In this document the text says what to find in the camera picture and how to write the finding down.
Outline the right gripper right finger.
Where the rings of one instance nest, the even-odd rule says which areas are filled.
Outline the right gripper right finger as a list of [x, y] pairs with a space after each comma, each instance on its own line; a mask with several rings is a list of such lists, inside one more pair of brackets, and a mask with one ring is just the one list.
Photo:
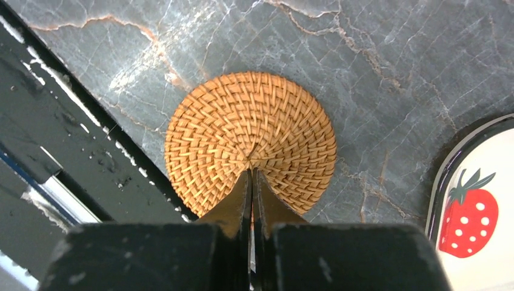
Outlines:
[[259, 290], [449, 290], [423, 232], [410, 224], [310, 224], [253, 171]]

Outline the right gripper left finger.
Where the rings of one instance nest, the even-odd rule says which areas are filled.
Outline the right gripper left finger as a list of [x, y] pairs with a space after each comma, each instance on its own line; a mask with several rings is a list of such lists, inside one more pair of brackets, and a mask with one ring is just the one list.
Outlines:
[[40, 290], [249, 290], [252, 173], [188, 224], [84, 224], [58, 243]]

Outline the woven rattan round coaster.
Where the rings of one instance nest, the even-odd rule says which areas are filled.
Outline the woven rattan round coaster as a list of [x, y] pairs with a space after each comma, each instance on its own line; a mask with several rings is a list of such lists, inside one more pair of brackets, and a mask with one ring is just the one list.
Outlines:
[[238, 72], [192, 90], [175, 110], [164, 142], [169, 180], [203, 216], [240, 174], [262, 172], [296, 213], [309, 211], [335, 171], [336, 138], [322, 105], [286, 78]]

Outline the strawberry print serving tray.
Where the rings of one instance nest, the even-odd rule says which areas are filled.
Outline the strawberry print serving tray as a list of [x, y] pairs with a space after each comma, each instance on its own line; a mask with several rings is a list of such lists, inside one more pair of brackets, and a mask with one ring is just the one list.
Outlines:
[[513, 115], [479, 126], [445, 158], [426, 235], [453, 290], [513, 289]]

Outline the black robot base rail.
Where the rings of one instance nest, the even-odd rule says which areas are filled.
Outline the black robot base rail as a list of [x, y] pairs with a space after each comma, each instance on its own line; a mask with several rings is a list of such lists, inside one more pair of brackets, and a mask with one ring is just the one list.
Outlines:
[[187, 223], [164, 174], [1, 2], [1, 162], [60, 226]]

